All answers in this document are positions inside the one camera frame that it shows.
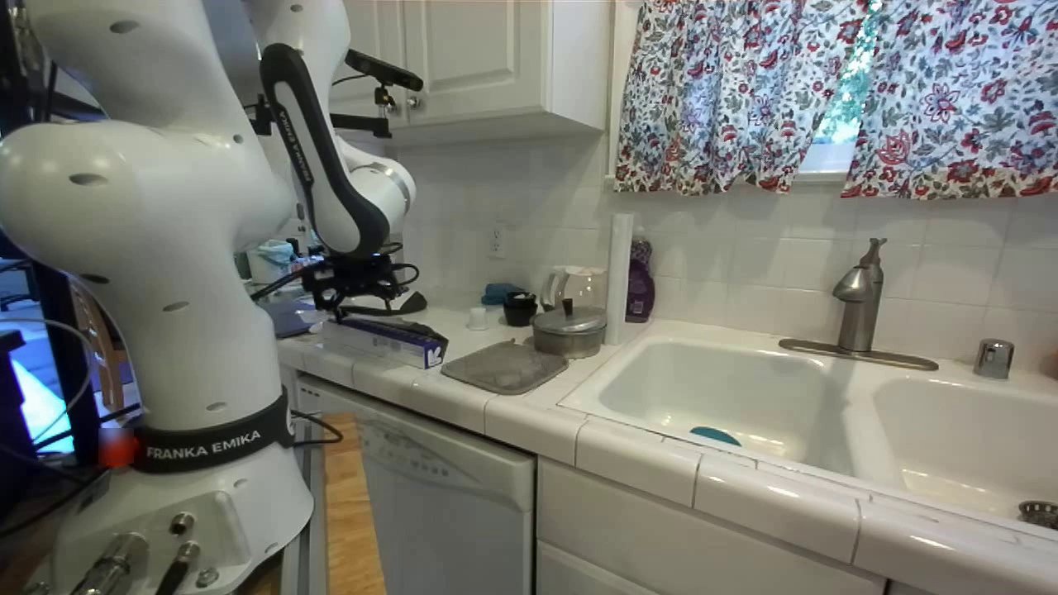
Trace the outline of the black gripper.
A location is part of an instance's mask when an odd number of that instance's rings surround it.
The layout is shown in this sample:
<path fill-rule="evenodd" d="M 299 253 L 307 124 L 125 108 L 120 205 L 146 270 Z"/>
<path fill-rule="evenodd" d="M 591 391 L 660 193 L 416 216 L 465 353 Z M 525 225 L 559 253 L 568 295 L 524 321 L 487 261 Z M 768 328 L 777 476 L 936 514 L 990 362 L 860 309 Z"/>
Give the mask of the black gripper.
<path fill-rule="evenodd" d="M 426 299 L 415 291 L 416 279 L 416 265 L 394 261 L 392 255 L 325 255 L 304 270 L 304 287 L 312 291 L 313 306 L 336 321 L 352 316 L 394 319 L 426 309 Z"/>

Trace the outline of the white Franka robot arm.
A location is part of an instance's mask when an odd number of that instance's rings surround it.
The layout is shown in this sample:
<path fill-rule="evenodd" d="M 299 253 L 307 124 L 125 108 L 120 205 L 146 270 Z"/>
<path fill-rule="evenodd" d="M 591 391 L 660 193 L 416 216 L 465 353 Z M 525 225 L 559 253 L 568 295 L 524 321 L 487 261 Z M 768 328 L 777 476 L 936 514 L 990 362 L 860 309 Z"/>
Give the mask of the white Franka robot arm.
<path fill-rule="evenodd" d="M 26 0 L 26 17 L 104 115 L 5 138 L 5 232 L 108 316 L 142 415 L 22 595 L 235 595 L 313 517 L 274 321 L 235 255 L 295 211 L 325 247 L 369 255 L 416 186 L 335 134 L 344 0 Z"/>

